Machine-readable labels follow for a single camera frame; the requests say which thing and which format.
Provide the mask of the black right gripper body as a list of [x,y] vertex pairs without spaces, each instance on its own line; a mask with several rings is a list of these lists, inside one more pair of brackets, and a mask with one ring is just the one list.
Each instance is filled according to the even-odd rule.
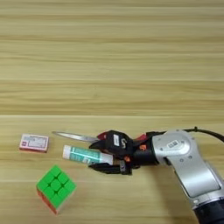
[[120,171],[122,175],[131,175],[133,169],[141,166],[157,165],[152,138],[162,135],[162,132],[146,132],[136,139],[128,138],[125,154],[120,161]]

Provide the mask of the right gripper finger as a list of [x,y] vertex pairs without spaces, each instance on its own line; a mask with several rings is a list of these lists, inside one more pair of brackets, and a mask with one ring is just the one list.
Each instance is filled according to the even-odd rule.
[[89,146],[90,149],[95,149],[95,150],[105,150],[106,149],[106,144],[104,140],[100,140],[94,143],[91,143]]
[[91,164],[89,168],[106,174],[120,174],[120,166],[119,165],[112,165],[108,163],[101,163],[101,164]]

